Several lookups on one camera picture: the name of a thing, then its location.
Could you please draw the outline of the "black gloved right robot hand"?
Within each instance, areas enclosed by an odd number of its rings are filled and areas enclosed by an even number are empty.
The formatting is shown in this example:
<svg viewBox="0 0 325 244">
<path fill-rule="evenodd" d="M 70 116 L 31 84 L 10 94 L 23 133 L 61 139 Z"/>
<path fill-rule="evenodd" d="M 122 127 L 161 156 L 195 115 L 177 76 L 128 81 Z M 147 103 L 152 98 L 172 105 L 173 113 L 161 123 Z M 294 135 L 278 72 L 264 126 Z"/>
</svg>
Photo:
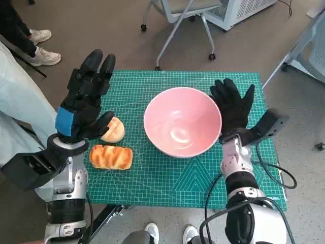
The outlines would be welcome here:
<svg viewBox="0 0 325 244">
<path fill-rule="evenodd" d="M 231 79 L 226 78 L 223 81 L 217 79 L 210 87 L 210 92 L 210 98 L 216 103 L 221 113 L 223 136 L 235 129 L 247 128 L 255 92 L 253 84 L 242 97 Z"/>
</svg>

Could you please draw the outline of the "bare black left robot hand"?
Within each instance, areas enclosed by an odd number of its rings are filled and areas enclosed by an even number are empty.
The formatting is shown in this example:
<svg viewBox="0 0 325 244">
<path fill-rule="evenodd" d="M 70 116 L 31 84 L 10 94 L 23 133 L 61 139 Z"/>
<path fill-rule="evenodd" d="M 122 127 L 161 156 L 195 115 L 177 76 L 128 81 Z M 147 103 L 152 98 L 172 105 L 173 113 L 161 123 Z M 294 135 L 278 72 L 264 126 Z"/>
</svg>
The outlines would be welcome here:
<svg viewBox="0 0 325 244">
<path fill-rule="evenodd" d="M 77 143 L 84 139 L 101 138 L 109 129 L 114 112 L 101 111 L 101 97 L 109 87 L 116 63 L 110 53 L 103 59 L 103 52 L 95 49 L 79 68 L 72 71 L 68 82 L 68 95 L 57 110 L 55 128 L 64 143 Z"/>
</svg>

